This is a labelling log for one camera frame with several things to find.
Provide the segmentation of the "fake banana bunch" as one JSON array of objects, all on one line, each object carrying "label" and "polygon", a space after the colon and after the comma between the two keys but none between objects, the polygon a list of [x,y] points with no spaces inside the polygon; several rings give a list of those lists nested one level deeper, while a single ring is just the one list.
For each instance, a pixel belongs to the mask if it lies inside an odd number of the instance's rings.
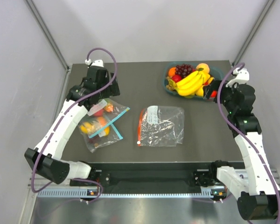
[{"label": "fake banana bunch", "polygon": [[203,71],[194,71],[187,77],[176,83],[175,90],[180,96],[194,95],[210,78],[210,74]]}]

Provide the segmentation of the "purple grape bunch from bag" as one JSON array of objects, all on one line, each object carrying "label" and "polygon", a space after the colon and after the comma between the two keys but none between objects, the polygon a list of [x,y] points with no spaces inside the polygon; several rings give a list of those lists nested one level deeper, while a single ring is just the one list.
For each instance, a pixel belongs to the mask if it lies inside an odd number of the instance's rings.
[{"label": "purple grape bunch from bag", "polygon": [[195,70],[195,67],[190,64],[177,65],[175,67],[175,74],[185,78]]}]

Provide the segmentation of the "red zip bag with fruit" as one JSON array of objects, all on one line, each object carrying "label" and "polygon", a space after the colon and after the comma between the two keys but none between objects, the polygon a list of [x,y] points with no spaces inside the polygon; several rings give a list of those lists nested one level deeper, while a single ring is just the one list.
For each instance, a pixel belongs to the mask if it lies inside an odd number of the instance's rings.
[{"label": "red zip bag with fruit", "polygon": [[140,112],[137,128],[139,147],[175,147],[183,143],[184,109],[151,105]]}]

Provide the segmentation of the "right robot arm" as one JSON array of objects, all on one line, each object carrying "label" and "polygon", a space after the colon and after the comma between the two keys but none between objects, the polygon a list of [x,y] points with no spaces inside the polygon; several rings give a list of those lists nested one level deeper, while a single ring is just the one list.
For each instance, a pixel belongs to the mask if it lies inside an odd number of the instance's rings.
[{"label": "right robot arm", "polygon": [[228,115],[223,118],[240,149],[248,177],[245,181],[228,162],[216,161],[211,164],[209,181],[223,183],[229,189],[244,220],[274,219],[279,224],[280,188],[269,168],[260,123],[252,113],[255,89],[215,80],[203,87],[203,97],[213,98],[219,108],[226,108]]}]

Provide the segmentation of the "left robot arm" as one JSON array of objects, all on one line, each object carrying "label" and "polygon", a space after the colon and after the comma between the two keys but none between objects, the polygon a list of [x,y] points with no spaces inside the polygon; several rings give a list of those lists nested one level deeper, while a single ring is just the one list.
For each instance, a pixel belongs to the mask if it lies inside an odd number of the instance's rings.
[{"label": "left robot arm", "polygon": [[109,73],[101,60],[93,62],[81,84],[73,86],[53,125],[45,137],[24,154],[33,170],[51,182],[80,178],[86,185],[96,181],[96,173],[85,162],[62,161],[64,148],[79,122],[92,109],[97,110],[101,100],[120,94],[114,73]]}]

